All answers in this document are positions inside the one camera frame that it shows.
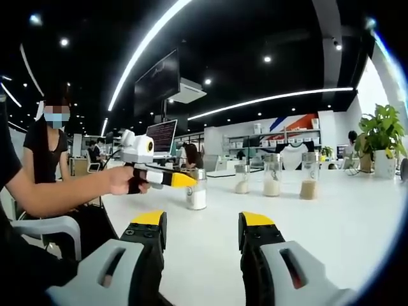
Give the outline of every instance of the glass jar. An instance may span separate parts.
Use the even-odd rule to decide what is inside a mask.
[[[319,179],[319,153],[307,152],[302,154],[302,188],[300,197],[312,200],[317,196],[317,181]]]
[[[263,175],[263,195],[278,196],[281,193],[282,158],[280,154],[265,156]]]
[[[249,173],[250,166],[248,164],[238,164],[235,166],[235,193],[245,194],[249,192]]]
[[[189,174],[197,181],[197,184],[187,187],[188,208],[192,210],[204,209],[207,207],[207,174],[205,169],[195,168],[190,170]]]

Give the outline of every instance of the ceiling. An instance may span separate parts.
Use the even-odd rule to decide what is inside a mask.
[[[201,84],[207,95],[188,105],[168,104],[168,111],[192,116],[276,94],[355,87],[370,45],[363,29],[363,8],[356,1],[192,0],[148,45],[108,112],[133,52],[176,1],[116,0],[99,6],[83,1],[31,2],[12,1],[0,20],[3,43],[7,42],[0,51],[0,75],[12,79],[3,83],[22,105],[8,100],[10,122],[25,129],[34,121],[41,94],[27,72],[21,43],[42,89],[56,82],[71,84],[76,106],[66,131],[88,135],[100,135],[105,118],[109,118],[106,132],[133,126],[143,133],[153,123],[150,112],[159,114],[160,105],[134,118],[135,81],[175,48],[181,76]],[[41,26],[30,24],[34,13],[41,17]],[[341,43],[341,51],[335,49],[332,37]],[[68,46],[61,47],[61,38],[69,39]],[[265,62],[265,56],[271,62]],[[212,79],[210,85],[204,83],[206,78]],[[265,101],[191,120],[188,128],[193,133],[203,131],[205,124],[312,113],[329,105],[341,111],[354,95],[353,91]]]

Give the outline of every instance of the desk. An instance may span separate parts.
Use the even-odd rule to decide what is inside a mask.
[[[141,212],[167,212],[167,249],[160,292],[177,306],[245,305],[238,250],[238,213],[264,214],[286,240],[296,240],[326,266],[340,288],[359,289],[382,260],[404,204],[398,181],[361,173],[321,171],[319,198],[299,200],[300,171],[284,171],[279,198],[262,196],[263,172],[252,173],[249,194],[234,194],[234,177],[209,178],[205,210],[186,209],[183,189],[102,197],[121,236]]]

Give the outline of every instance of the potted plant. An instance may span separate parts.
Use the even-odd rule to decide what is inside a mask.
[[[397,154],[407,156],[402,137],[404,129],[398,112],[391,105],[375,105],[375,114],[364,114],[359,127],[364,136],[358,137],[355,149],[369,154],[374,161],[376,177],[393,179]]]
[[[325,146],[321,149],[321,155],[326,156],[329,160],[331,160],[333,155],[333,149],[331,147]]]

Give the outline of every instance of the display screen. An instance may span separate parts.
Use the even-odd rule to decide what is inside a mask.
[[[169,152],[173,144],[177,120],[149,126],[146,135],[154,140],[154,152]]]
[[[135,83],[135,117],[153,103],[180,92],[179,54],[177,49],[151,67]]]

